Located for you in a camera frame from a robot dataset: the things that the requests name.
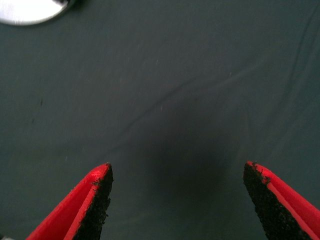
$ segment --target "textured rubber pad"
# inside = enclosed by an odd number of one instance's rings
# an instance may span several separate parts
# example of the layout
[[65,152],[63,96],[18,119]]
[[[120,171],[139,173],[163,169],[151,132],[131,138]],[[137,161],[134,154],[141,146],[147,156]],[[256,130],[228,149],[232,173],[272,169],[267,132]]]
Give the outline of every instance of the textured rubber pad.
[[320,239],[320,211],[269,169],[248,161],[243,181],[268,239]]
[[109,163],[91,170],[27,240],[99,240],[112,182]]

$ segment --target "silver disc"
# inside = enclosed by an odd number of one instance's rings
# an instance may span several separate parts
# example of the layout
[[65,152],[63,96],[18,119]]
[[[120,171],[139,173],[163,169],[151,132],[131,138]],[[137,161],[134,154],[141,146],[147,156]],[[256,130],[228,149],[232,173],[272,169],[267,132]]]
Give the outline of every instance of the silver disc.
[[68,1],[0,0],[0,22],[10,25],[33,25],[45,22],[63,12]]

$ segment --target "gray cloth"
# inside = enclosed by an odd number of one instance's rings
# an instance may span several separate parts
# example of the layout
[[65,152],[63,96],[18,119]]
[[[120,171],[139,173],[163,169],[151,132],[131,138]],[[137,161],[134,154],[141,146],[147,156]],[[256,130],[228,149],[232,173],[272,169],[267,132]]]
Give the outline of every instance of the gray cloth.
[[320,208],[314,0],[93,0],[0,25],[0,232],[24,239],[93,167],[101,239],[264,239],[246,160]]

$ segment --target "table surface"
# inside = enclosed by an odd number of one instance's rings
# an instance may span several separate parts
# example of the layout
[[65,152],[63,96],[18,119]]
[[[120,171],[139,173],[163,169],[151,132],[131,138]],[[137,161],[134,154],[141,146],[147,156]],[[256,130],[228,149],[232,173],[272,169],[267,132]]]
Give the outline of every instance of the table surface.
[[0,233],[113,167],[101,239],[265,239],[246,160],[320,208],[315,0],[81,1],[0,25]]

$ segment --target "metal object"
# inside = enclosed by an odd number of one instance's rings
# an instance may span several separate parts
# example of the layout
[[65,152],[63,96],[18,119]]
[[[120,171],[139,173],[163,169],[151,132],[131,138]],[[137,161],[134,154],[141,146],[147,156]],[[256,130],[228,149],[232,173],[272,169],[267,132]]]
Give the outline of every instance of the metal object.
[[52,19],[71,5],[70,0],[0,0],[0,22],[34,25]]

